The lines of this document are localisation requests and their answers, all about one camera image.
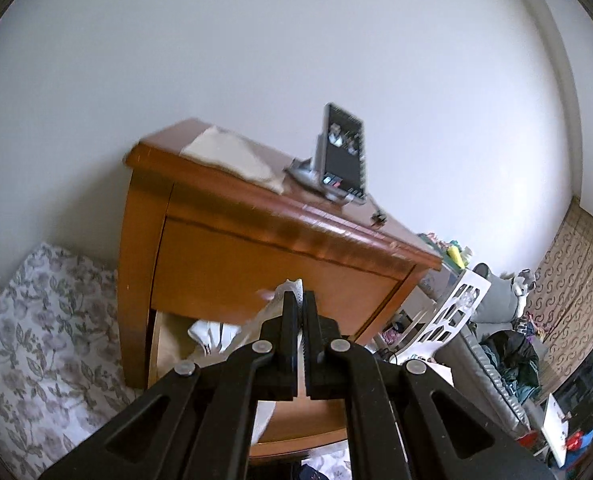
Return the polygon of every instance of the smartphone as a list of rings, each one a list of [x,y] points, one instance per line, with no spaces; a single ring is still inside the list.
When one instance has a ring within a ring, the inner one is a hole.
[[[365,200],[363,121],[334,103],[325,107],[321,186]]]

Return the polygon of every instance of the yellow object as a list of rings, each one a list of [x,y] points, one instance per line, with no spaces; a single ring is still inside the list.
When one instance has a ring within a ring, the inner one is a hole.
[[[461,258],[461,253],[458,251],[458,247],[455,245],[450,245],[447,250],[447,254],[450,258],[452,258],[452,260],[454,260],[456,265],[458,265],[461,269],[465,269],[465,264]]]

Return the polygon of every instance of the phone holder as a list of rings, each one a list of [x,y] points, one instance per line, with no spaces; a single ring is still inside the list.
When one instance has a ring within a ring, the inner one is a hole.
[[[326,186],[321,180],[323,166],[323,150],[325,149],[326,134],[320,134],[316,142],[316,153],[306,160],[295,158],[286,168],[286,173],[292,176],[301,186],[310,191],[323,195],[330,202],[337,204],[348,204],[354,202],[358,205],[365,203],[364,199],[358,198],[347,191],[337,187]]]

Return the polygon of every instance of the chair backrest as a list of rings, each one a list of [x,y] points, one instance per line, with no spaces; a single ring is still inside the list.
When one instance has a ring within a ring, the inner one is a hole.
[[[434,315],[414,338],[396,353],[401,363],[413,354],[430,358],[458,334],[487,293],[490,282],[465,269],[436,303]]]

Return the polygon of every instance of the phone screen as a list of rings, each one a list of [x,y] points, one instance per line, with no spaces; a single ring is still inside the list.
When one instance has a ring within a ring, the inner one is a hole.
[[[359,198],[363,188],[363,123],[335,105],[327,106],[325,165],[322,182]]]

